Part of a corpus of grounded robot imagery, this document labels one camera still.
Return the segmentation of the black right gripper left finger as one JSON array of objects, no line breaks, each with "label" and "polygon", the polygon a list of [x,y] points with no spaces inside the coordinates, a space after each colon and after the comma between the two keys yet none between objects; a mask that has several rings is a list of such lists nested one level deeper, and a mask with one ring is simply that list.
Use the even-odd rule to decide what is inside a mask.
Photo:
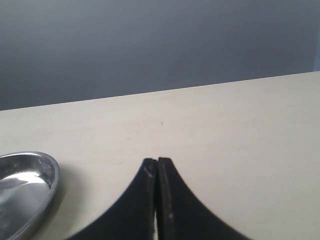
[{"label": "black right gripper left finger", "polygon": [[152,240],[157,161],[142,161],[132,182],[98,219],[70,240]]}]

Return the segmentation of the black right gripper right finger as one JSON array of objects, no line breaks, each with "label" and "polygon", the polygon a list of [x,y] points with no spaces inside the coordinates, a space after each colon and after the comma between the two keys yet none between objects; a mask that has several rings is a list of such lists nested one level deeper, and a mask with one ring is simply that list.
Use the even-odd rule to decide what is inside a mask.
[{"label": "black right gripper right finger", "polygon": [[170,158],[157,161],[160,240],[247,240],[213,214],[190,190]]}]

